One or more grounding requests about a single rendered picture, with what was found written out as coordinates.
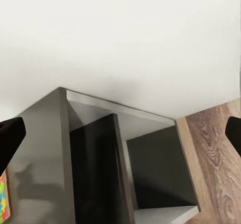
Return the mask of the jigsaw puzzle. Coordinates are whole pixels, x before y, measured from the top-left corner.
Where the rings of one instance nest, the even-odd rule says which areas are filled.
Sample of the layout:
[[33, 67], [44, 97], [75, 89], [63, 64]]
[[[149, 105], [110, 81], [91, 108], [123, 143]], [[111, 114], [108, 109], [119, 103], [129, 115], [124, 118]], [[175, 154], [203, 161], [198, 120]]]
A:
[[11, 216], [6, 171], [0, 177], [0, 224]]

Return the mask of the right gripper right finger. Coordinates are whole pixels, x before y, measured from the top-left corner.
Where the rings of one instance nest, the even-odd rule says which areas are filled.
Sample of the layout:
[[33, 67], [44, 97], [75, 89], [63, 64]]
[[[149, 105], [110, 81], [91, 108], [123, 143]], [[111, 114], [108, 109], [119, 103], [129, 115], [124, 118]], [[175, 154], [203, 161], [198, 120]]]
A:
[[241, 157], [241, 119], [236, 117], [229, 117], [226, 128], [225, 135], [238, 152]]

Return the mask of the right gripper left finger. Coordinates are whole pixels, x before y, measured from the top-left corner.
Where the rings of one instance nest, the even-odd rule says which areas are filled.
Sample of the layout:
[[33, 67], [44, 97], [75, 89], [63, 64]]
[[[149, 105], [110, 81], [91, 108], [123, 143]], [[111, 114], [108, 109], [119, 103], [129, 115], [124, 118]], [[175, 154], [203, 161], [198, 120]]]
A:
[[26, 136], [22, 117], [0, 122], [0, 177]]

